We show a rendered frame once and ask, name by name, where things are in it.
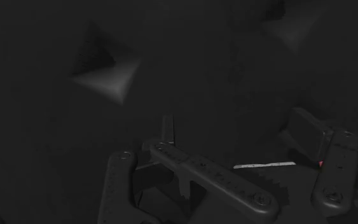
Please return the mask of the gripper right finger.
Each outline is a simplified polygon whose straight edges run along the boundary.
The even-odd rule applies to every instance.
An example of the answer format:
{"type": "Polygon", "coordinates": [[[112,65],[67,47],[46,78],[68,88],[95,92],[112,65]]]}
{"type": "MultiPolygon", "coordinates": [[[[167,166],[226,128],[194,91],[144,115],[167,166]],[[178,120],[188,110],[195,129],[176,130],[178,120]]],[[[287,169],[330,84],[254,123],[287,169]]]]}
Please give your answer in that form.
{"type": "Polygon", "coordinates": [[[358,218],[358,135],[293,108],[282,138],[294,165],[282,168],[278,181],[290,197],[309,196],[326,218],[358,218]]]}

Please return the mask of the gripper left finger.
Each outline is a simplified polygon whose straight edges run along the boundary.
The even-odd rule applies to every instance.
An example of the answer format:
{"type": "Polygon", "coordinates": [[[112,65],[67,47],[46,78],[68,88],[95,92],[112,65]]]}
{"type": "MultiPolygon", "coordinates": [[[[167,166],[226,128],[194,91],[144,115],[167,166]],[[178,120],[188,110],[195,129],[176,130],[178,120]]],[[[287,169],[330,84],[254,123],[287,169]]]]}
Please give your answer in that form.
{"type": "MultiPolygon", "coordinates": [[[[280,206],[270,192],[209,159],[183,152],[174,143],[174,118],[165,115],[161,138],[142,147],[142,153],[150,157],[147,169],[159,171],[160,175],[151,176],[139,190],[177,178],[179,193],[188,202],[194,198],[191,184],[196,183],[256,224],[272,224],[277,219],[280,206]]],[[[161,219],[138,208],[135,202],[137,189],[133,185],[133,175],[144,172],[137,162],[137,154],[132,150],[110,155],[97,224],[162,224],[161,219]]]]}

